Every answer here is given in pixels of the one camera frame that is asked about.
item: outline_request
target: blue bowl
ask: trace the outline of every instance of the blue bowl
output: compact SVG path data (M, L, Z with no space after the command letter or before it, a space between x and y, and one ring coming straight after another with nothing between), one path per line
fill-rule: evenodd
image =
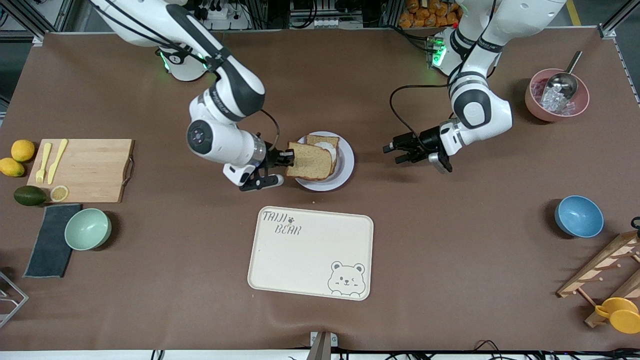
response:
M572 236L592 238L604 227L600 208L591 200L578 195L565 197L556 208L556 223Z

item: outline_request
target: lemon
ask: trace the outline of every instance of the lemon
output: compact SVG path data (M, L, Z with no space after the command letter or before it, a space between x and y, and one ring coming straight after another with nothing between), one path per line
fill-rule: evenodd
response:
M52 202L61 202L69 196L69 189L64 185L58 185L51 190L51 201Z
M19 163L29 161L35 152L36 147L29 140L18 140L11 146L11 156Z
M0 160L0 172L7 176L20 177L24 175L24 167L14 159L4 158Z

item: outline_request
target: bread slice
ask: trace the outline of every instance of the bread slice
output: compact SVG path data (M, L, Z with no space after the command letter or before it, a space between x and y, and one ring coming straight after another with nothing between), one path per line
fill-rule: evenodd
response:
M293 166L287 167L286 176L309 181L325 180L331 175L331 153L318 146L289 142L288 149L295 154Z
M305 140L309 145L315 145L319 142L328 142L336 149L338 149L338 142L340 142L340 138L337 138L335 136L307 135L305 136Z
M335 164L338 162L337 154L338 154L338 143L340 142L340 138L336 136L307 135L305 136L305 142L309 145L315 145L319 142L328 142L335 148L336 157L335 157L335 161L331 164L331 174L329 174L329 176L333 175L333 172L335 171Z

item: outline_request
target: yellow knife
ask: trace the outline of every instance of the yellow knife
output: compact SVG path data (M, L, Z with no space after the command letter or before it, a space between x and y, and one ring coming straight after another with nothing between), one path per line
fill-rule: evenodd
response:
M58 147L58 154L56 155L56 161L54 161L53 164L51 164L51 166L49 167L49 174L47 175L47 184L49 185L53 183L53 177L56 175L56 169L58 168L58 164L60 163L60 158L62 158L62 153L65 152L68 143L69 140L67 139L62 139L62 141L60 142L60 147Z

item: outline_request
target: bowl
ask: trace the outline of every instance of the bowl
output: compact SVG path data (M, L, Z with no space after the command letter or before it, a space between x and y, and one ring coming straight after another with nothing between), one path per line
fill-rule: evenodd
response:
M602 231L604 217L593 201L572 195L565 197L556 207L556 223L569 235L592 238Z
M98 209L78 211L65 227L65 240L74 250L91 250L102 245L111 234L109 217Z
M527 86L527 93L525 94L524 102L527 105L527 109L529 109L533 116L542 121L556 122L571 117L576 117L583 113L589 105L589 89L587 89L587 86L584 84L584 82L580 78L575 76L575 74L572 75L575 76L575 78L578 80L578 91L576 91L575 95L573 95L573 97L571 98L571 101L573 101L573 103L575 104L575 113L573 115L560 115L552 113L543 108L542 105L540 105L540 103L534 99L533 94L531 93L531 87L533 86L533 84L541 81L542 79L548 79L553 75L556 75L558 72L564 72L564 70L545 69L539 71L537 74L533 75L533 78L531 78L529 82L529 86Z

